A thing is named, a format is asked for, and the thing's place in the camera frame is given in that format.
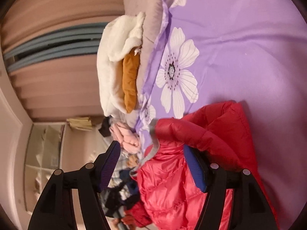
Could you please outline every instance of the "blue gripper pad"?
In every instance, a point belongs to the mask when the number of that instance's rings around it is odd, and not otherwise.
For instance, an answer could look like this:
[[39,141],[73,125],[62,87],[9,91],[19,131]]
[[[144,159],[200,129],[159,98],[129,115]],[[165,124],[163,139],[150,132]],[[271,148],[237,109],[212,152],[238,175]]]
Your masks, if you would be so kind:
[[205,182],[205,175],[200,163],[193,153],[192,148],[186,144],[183,147],[183,153],[196,187],[198,187],[204,193],[207,189],[207,184]]

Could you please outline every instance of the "orange cushion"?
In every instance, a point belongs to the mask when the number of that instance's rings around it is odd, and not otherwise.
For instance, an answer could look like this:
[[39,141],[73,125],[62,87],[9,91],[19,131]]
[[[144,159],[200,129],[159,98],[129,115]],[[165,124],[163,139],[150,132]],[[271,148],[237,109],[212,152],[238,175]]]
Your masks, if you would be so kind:
[[137,102],[136,78],[139,66],[140,54],[135,55],[135,48],[133,48],[123,60],[122,89],[125,94],[125,106],[128,113],[132,112]]

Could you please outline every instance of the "gray strap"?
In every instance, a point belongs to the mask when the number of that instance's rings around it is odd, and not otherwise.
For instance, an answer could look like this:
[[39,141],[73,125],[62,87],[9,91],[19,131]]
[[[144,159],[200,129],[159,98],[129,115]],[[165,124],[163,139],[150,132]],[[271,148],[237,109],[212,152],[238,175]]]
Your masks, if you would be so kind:
[[150,133],[150,136],[151,136],[151,140],[153,142],[153,147],[150,150],[150,152],[148,153],[148,155],[139,163],[139,165],[136,166],[135,168],[133,168],[130,171],[130,176],[132,176],[132,177],[136,176],[136,171],[140,167],[142,167],[148,160],[153,158],[160,148],[160,143],[159,143],[159,140],[156,136],[156,131],[155,131],[155,127],[156,127],[157,122],[158,122],[158,119],[154,118],[149,124],[149,133]]

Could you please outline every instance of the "brown curtain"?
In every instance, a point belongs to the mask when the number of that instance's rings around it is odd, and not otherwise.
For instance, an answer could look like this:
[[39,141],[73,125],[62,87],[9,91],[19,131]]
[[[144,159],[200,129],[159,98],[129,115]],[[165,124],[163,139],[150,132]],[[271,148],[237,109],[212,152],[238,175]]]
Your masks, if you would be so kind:
[[123,0],[16,0],[2,23],[2,50],[53,30],[110,22],[123,14]]
[[64,121],[103,115],[96,55],[54,59],[9,74],[16,94],[34,121]]

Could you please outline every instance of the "mattress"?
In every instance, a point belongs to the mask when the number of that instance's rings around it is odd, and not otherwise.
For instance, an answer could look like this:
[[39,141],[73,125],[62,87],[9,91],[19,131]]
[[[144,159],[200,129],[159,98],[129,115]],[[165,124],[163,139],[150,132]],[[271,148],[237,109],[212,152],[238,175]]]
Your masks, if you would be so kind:
[[307,200],[307,25],[291,0],[162,0],[136,130],[153,118],[241,102],[281,229]]

